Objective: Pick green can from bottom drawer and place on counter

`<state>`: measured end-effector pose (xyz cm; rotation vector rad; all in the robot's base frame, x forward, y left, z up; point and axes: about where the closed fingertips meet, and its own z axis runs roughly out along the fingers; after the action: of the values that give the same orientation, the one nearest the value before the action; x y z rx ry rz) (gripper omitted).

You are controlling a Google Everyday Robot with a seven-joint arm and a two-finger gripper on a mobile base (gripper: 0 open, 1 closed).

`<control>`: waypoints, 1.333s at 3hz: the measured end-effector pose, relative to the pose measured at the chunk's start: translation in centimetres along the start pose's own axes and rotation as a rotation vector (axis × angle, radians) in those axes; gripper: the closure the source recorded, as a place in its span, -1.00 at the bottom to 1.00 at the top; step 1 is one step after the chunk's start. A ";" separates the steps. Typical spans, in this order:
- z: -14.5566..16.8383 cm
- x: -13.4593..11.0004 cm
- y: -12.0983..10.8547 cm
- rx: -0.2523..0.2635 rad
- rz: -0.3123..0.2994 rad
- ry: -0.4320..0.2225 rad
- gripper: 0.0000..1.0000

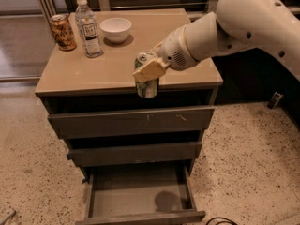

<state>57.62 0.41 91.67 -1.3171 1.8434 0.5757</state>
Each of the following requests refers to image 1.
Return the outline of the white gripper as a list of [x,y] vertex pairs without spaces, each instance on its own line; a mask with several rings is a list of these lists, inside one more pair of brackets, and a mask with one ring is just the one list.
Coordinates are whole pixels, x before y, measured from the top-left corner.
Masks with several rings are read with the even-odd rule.
[[146,61],[135,60],[132,75],[136,82],[143,83],[160,78],[168,68],[182,71],[199,64],[189,52],[185,38],[186,26],[172,31],[152,50],[146,51]]

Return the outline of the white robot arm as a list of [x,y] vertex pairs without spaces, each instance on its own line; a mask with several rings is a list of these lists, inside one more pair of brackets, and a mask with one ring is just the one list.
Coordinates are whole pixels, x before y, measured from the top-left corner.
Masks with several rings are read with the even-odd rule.
[[300,21],[280,0],[218,0],[214,12],[172,31],[154,56],[133,72],[138,82],[166,70],[185,70],[202,60],[258,48],[300,78]]

